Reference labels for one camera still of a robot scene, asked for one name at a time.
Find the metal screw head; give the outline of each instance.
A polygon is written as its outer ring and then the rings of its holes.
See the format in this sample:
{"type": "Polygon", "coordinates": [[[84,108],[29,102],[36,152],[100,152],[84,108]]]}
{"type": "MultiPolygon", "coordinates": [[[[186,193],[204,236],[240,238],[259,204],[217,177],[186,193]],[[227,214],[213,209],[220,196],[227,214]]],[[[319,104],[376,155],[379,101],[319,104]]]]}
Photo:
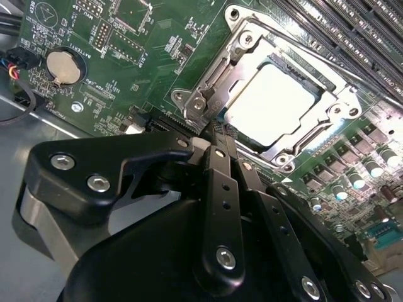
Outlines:
{"type": "Polygon", "coordinates": [[[321,294],[320,294],[319,289],[317,288],[316,284],[311,279],[304,276],[301,279],[301,284],[302,284],[302,288],[304,289],[304,291],[313,300],[319,300],[319,298],[321,297],[321,294]]]}
{"type": "Polygon", "coordinates": [[[179,146],[182,146],[182,147],[184,147],[184,148],[189,147],[189,144],[186,143],[184,140],[178,140],[178,145],[179,145],[179,146]]]}
{"type": "Polygon", "coordinates": [[[355,281],[355,286],[357,287],[358,291],[367,299],[371,298],[371,293],[368,288],[360,281],[355,281]]]}
{"type": "Polygon", "coordinates": [[[52,166],[59,170],[70,170],[76,164],[72,157],[64,154],[54,155],[50,159],[50,163],[52,164],[52,166]]]}
{"type": "Polygon", "coordinates": [[[232,270],[235,269],[236,265],[236,260],[234,255],[225,247],[220,247],[217,249],[217,252],[215,253],[215,256],[217,257],[217,261],[219,264],[227,270],[232,270]]]}
{"type": "Polygon", "coordinates": [[[335,226],[334,226],[334,230],[335,230],[336,232],[338,232],[338,233],[341,233],[341,232],[344,231],[344,227],[343,227],[343,225],[335,225],[335,226]]]}
{"type": "Polygon", "coordinates": [[[252,32],[249,30],[244,31],[239,36],[239,45],[242,48],[251,48],[253,46],[254,38],[252,32]]]}
{"type": "Polygon", "coordinates": [[[223,151],[216,149],[215,153],[219,156],[219,157],[225,157],[225,154],[223,151]]]}
{"type": "Polygon", "coordinates": [[[71,110],[73,110],[75,113],[83,112],[84,105],[82,105],[80,102],[75,101],[71,104],[71,110]]]}
{"type": "Polygon", "coordinates": [[[249,162],[243,162],[242,165],[244,166],[244,168],[248,171],[252,170],[252,166],[250,165],[249,162]]]}
{"type": "Polygon", "coordinates": [[[87,180],[88,187],[98,193],[107,192],[111,187],[109,181],[100,175],[93,175],[87,180]]]}
{"type": "Polygon", "coordinates": [[[375,283],[371,283],[371,287],[373,289],[373,291],[381,298],[381,299],[385,299],[386,296],[383,293],[383,291],[375,284],[375,283]]]}
{"type": "Polygon", "coordinates": [[[284,196],[287,195],[287,191],[284,190],[283,187],[278,186],[278,187],[277,187],[277,190],[280,192],[281,195],[284,195],[284,196]]]}

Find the blue wire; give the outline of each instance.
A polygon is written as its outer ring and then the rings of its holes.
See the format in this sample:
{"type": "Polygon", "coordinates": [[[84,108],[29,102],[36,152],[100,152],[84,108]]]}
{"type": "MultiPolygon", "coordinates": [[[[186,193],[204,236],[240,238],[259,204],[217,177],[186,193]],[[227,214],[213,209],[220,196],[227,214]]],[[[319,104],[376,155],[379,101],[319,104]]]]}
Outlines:
{"type": "Polygon", "coordinates": [[[6,59],[1,59],[1,63],[4,65],[5,68],[8,69],[8,64],[7,64],[6,59]]]}

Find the capacitor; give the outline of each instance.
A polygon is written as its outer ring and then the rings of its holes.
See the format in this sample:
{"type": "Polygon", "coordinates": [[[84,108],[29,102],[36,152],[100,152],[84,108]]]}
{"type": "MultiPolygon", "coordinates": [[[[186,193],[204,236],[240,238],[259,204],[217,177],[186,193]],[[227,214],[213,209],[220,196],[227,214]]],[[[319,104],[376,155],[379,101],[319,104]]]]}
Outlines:
{"type": "Polygon", "coordinates": [[[332,187],[332,192],[337,200],[344,200],[348,197],[348,194],[344,187],[340,184],[336,184],[332,187]]]}
{"type": "Polygon", "coordinates": [[[314,211],[320,211],[322,209],[321,200],[318,197],[312,197],[310,199],[310,205],[314,211]]]}
{"type": "Polygon", "coordinates": [[[351,173],[348,176],[348,180],[351,182],[351,184],[355,189],[362,189],[365,186],[365,181],[359,175],[359,173],[351,173]]]}
{"type": "Polygon", "coordinates": [[[389,215],[386,214],[385,210],[381,206],[375,206],[373,208],[374,214],[377,216],[377,218],[382,221],[383,223],[389,221],[389,215]]]}
{"type": "Polygon", "coordinates": [[[379,177],[383,174],[383,169],[380,165],[378,165],[377,162],[374,162],[373,160],[370,160],[365,164],[365,168],[367,171],[370,173],[372,177],[379,177]]]}
{"type": "Polygon", "coordinates": [[[398,164],[401,162],[401,158],[397,156],[395,152],[391,149],[385,149],[379,153],[381,158],[387,163],[389,167],[397,167],[398,164]]]}
{"type": "Polygon", "coordinates": [[[388,186],[382,186],[380,192],[390,203],[395,203],[398,200],[398,197],[388,186]]]}

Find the green circuit board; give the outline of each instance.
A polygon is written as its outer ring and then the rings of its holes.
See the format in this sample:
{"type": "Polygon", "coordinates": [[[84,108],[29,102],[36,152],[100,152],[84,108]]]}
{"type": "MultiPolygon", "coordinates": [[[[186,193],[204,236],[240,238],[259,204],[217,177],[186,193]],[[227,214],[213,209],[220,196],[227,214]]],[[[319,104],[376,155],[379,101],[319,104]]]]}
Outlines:
{"type": "MultiPolygon", "coordinates": [[[[224,20],[224,9],[229,4],[264,12],[283,27],[296,28],[306,44],[312,40],[270,0],[32,0],[26,7],[20,45],[42,57],[57,47],[69,47],[84,59],[87,74],[82,82],[62,88],[49,81],[43,67],[23,72],[21,77],[50,101],[49,111],[96,137],[121,135],[119,127],[134,106],[144,111],[158,109],[182,122],[183,116],[171,101],[170,92],[175,87],[191,90],[206,71],[230,35],[224,20]],[[83,105],[82,112],[72,110],[75,101],[83,105]]],[[[332,137],[298,157],[293,173],[255,165],[261,173],[286,184],[305,199],[319,196],[324,202],[318,215],[324,223],[331,229],[338,224],[344,227],[336,233],[339,238],[365,233],[377,223],[372,212],[375,205],[388,211],[389,202],[379,193],[380,186],[387,184],[403,197],[402,166],[387,167],[378,155],[384,148],[403,155],[402,116],[368,91],[360,92],[360,100],[365,114],[335,125],[332,137]],[[370,140],[363,133],[368,125],[380,129],[386,141],[370,140]],[[339,146],[351,146],[349,140],[357,134],[368,140],[373,152],[357,152],[360,160],[345,163],[346,172],[310,191],[303,176],[317,165],[326,164],[330,154],[337,155],[339,146]],[[371,178],[365,170],[363,163],[370,158],[385,169],[382,177],[371,178]],[[349,171],[363,176],[365,190],[355,190],[348,184],[349,171]],[[336,201],[331,192],[331,186],[339,182],[349,194],[343,202],[336,201]]]]}

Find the black cable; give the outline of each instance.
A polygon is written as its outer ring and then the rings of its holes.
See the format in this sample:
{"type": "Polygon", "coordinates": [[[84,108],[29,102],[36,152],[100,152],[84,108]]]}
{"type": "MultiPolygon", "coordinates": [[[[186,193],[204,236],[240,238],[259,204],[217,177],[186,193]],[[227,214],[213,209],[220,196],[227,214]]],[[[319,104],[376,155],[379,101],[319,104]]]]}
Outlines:
{"type": "Polygon", "coordinates": [[[19,36],[20,28],[12,25],[0,24],[0,33],[9,36],[19,36]]]}
{"type": "Polygon", "coordinates": [[[0,22],[21,26],[23,18],[12,14],[0,13],[0,22]]]}
{"type": "Polygon", "coordinates": [[[28,115],[30,115],[30,113],[35,109],[35,107],[37,107],[37,98],[35,97],[29,85],[26,82],[19,79],[15,80],[15,82],[26,92],[26,94],[30,98],[30,105],[24,110],[24,112],[22,112],[22,114],[15,116],[13,118],[8,118],[7,120],[0,121],[0,126],[9,126],[23,120],[28,115]]]}
{"type": "Polygon", "coordinates": [[[260,27],[265,28],[270,33],[278,36],[279,38],[283,39],[284,41],[288,42],[289,44],[303,50],[304,52],[313,56],[317,60],[320,60],[321,62],[337,69],[338,71],[342,72],[344,75],[353,78],[354,80],[358,81],[361,85],[367,87],[369,90],[371,90],[372,92],[374,92],[375,94],[377,94],[378,96],[383,98],[387,103],[391,104],[393,107],[398,107],[399,109],[403,110],[403,103],[390,97],[390,93],[388,91],[386,91],[383,87],[380,87],[377,82],[376,83],[367,83],[367,81],[363,80],[358,75],[350,72],[349,70],[345,69],[344,67],[339,66],[338,64],[334,63],[333,61],[330,61],[329,59],[323,57],[322,55],[313,51],[309,47],[306,47],[304,44],[294,40],[293,38],[278,31],[277,29],[271,27],[270,25],[267,25],[266,23],[263,23],[263,22],[260,22],[258,20],[254,20],[254,19],[252,19],[251,22],[257,23],[260,27]]]}

